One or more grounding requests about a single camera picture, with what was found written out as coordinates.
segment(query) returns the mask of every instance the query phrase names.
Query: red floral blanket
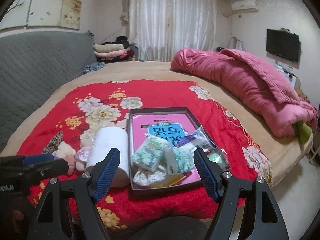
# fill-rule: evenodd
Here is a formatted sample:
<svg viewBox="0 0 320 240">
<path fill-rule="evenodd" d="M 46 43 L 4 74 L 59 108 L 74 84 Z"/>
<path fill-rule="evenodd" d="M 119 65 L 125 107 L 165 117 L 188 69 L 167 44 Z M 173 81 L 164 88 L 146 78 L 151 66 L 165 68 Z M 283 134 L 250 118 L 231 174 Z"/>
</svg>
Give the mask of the red floral blanket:
<svg viewBox="0 0 320 240">
<path fill-rule="evenodd" d="M 231 172 L 241 179 L 263 176 L 272 183 L 270 162 L 252 141 L 238 119 L 215 102 L 194 82 L 134 80 L 91 84 L 68 93 L 42 119 L 23 142 L 19 155 L 40 154 L 60 130 L 64 141 L 75 150 L 81 138 L 94 138 L 101 127 L 125 128 L 127 113 L 140 107 L 188 107 L 219 147 L 228 153 Z M 75 179 L 62 175 L 60 180 Z M 37 204 L 48 180 L 31 189 L 29 200 Z M 172 194 L 135 197 L 130 186 L 110 188 L 97 204 L 105 226 L 111 230 L 136 228 L 167 216 L 186 215 L 197 219 L 212 218 L 217 204 L 208 198 L 203 187 Z M 77 219 L 74 200 L 70 209 Z"/>
</svg>

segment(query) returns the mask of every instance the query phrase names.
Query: stack of folded blankets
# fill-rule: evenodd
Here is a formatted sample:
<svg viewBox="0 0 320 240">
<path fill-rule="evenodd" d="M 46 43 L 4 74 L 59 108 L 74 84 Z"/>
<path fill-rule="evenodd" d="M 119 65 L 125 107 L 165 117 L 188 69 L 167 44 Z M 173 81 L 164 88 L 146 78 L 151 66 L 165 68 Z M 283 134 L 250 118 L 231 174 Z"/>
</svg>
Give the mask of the stack of folded blankets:
<svg viewBox="0 0 320 240">
<path fill-rule="evenodd" d="M 98 61 L 106 61 L 106 63 L 107 61 L 114 62 L 115 59 L 123 59 L 128 56 L 122 44 L 95 44 L 93 48 Z"/>
</svg>

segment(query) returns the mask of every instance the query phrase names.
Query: white paper roll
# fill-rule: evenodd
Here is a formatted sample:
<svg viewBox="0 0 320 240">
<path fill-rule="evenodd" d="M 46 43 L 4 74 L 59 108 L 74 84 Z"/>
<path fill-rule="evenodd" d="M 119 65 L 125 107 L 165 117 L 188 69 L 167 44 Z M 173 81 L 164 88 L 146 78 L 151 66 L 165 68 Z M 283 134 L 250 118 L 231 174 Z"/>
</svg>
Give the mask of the white paper roll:
<svg viewBox="0 0 320 240">
<path fill-rule="evenodd" d="M 91 171 L 102 162 L 111 148 L 120 151 L 120 164 L 110 187 L 124 187 L 130 183 L 128 167 L 128 134 L 120 127 L 105 127 L 97 131 L 92 153 L 88 157 L 85 171 Z"/>
</svg>

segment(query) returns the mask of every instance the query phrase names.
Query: green fabric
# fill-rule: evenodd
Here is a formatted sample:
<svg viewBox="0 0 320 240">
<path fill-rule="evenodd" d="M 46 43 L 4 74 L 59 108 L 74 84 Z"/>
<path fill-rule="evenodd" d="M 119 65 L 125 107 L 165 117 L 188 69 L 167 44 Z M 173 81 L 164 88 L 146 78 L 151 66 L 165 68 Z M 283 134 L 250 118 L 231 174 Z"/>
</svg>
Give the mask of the green fabric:
<svg viewBox="0 0 320 240">
<path fill-rule="evenodd" d="M 306 144 L 312 134 L 312 129 L 303 121 L 296 122 L 293 126 L 296 136 L 302 144 Z"/>
</svg>

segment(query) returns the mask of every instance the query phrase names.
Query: black television screen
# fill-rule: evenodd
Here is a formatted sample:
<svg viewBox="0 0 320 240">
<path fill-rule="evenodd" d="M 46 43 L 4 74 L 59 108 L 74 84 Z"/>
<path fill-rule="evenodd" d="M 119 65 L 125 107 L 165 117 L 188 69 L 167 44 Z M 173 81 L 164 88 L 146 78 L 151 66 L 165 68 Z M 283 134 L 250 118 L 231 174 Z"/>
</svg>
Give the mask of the black television screen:
<svg viewBox="0 0 320 240">
<path fill-rule="evenodd" d="M 299 62 L 299 36 L 284 31 L 267 29 L 266 51 L 293 62 Z"/>
</svg>

